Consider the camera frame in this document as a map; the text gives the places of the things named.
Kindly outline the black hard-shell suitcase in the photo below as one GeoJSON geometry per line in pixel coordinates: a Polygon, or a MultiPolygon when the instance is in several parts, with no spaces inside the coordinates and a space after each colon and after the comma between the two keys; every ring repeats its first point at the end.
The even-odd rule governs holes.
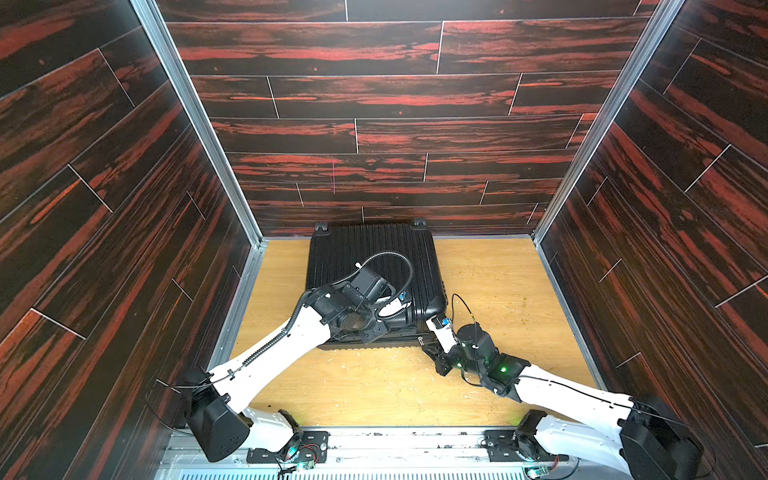
{"type": "Polygon", "coordinates": [[[426,220],[367,225],[318,224],[311,237],[305,287],[320,287],[353,273],[370,256],[393,251],[414,267],[406,290],[412,299],[406,318],[370,343],[370,348],[417,347],[420,337],[432,335],[425,321],[444,315],[448,300],[431,231],[426,220]]]}

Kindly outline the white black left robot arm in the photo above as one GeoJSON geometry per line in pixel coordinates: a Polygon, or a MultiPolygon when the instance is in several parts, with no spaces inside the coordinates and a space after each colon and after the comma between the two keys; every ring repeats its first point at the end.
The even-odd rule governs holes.
{"type": "Polygon", "coordinates": [[[206,459],[219,462],[243,446],[286,462],[299,450],[303,431],[285,410],[245,412],[277,376],[309,351],[339,334],[373,341],[387,332],[385,319],[405,310],[407,295],[383,280],[370,287],[349,281],[305,291],[289,319],[237,357],[202,374],[190,374],[184,419],[206,459]]]}

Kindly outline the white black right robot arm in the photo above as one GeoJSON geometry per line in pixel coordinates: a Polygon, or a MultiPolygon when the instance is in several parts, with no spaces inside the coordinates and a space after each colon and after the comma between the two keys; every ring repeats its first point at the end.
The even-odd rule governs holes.
{"type": "Polygon", "coordinates": [[[527,360],[504,354],[489,340],[448,339],[422,350],[445,376],[456,369],[477,376],[477,386],[531,405],[506,439],[489,447],[512,450],[523,460],[575,457],[634,479],[694,479],[701,444],[658,398],[638,400],[558,377],[527,360]]]}

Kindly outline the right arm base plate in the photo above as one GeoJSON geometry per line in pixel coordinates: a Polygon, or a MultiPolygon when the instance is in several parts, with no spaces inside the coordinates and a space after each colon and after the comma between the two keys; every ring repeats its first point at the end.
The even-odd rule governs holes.
{"type": "Polygon", "coordinates": [[[485,430],[480,445],[491,462],[553,462],[555,456],[546,451],[532,433],[516,429],[485,430]]]}

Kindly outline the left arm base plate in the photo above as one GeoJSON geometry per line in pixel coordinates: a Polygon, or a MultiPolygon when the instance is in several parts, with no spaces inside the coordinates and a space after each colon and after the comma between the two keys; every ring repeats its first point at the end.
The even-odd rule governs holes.
{"type": "Polygon", "coordinates": [[[248,464],[297,465],[311,468],[313,465],[326,462],[329,437],[328,431],[304,431],[298,442],[294,442],[278,453],[258,448],[249,449],[246,462],[248,464]]]}

